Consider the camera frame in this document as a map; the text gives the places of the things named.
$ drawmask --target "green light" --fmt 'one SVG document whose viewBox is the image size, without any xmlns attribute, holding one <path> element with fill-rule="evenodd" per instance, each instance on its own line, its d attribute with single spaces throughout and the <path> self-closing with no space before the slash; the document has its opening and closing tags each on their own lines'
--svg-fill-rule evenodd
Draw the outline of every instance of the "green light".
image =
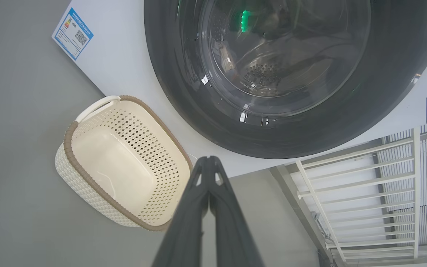
<svg viewBox="0 0 427 267">
<path fill-rule="evenodd" d="M 248 31 L 248 17 L 249 17 L 249 11 L 244 10 L 242 12 L 242 25 L 241 25 L 242 32 Z"/>
</svg>

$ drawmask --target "laundry basket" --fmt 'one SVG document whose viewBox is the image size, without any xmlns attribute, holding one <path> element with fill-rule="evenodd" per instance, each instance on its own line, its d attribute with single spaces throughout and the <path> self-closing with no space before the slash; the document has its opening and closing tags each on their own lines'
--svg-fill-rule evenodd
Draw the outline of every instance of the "laundry basket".
<svg viewBox="0 0 427 267">
<path fill-rule="evenodd" d="M 116 223 L 160 231 L 169 225 L 192 164 L 146 104 L 132 96 L 107 96 L 70 124 L 56 169 Z"/>
</svg>

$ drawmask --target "floor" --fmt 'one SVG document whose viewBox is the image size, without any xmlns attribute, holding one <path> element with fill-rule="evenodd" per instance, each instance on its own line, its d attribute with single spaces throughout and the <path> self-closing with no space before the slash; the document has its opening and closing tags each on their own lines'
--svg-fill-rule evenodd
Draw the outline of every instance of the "floor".
<svg viewBox="0 0 427 267">
<path fill-rule="evenodd" d="M 113 223 L 54 167 L 68 125 L 103 97 L 50 37 L 69 2 L 0 0 L 0 266 L 147 267 L 163 233 Z M 232 179 L 264 262 L 318 266 L 312 241 L 268 175 Z M 207 217 L 207 267 L 215 266 L 213 226 Z"/>
</svg>

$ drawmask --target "washing machine drum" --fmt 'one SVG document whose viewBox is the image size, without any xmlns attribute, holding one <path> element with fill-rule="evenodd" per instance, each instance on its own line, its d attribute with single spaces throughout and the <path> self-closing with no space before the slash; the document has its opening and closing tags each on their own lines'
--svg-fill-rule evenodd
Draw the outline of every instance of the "washing machine drum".
<svg viewBox="0 0 427 267">
<path fill-rule="evenodd" d="M 293 158 L 357 137 L 427 64 L 427 1 L 146 0 L 154 71 L 197 132 Z"/>
</svg>

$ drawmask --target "white washing machine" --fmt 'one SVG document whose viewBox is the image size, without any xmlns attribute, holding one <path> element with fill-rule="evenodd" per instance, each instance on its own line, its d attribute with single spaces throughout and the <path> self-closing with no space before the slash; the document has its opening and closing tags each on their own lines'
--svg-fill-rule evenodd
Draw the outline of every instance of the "white washing machine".
<svg viewBox="0 0 427 267">
<path fill-rule="evenodd" d="M 427 1 L 73 0 L 52 38 L 230 177 L 427 123 Z"/>
</svg>

